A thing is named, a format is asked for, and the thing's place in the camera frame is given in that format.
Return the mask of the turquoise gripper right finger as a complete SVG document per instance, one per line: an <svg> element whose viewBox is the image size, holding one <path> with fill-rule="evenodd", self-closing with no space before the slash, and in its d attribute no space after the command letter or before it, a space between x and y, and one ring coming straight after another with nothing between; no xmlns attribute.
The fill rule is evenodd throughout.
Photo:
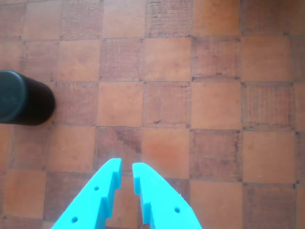
<svg viewBox="0 0 305 229"><path fill-rule="evenodd" d="M143 224L151 229L200 229L202 226L184 198L153 168L132 165L134 193L140 197Z"/></svg>

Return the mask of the turquoise gripper left finger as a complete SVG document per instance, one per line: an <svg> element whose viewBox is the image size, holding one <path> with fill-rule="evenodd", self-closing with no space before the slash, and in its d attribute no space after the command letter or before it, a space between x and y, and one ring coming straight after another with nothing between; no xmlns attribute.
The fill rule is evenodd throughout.
<svg viewBox="0 0 305 229"><path fill-rule="evenodd" d="M53 225L54 229L103 229L112 217L115 191L121 188L122 160L108 160Z"/></svg>

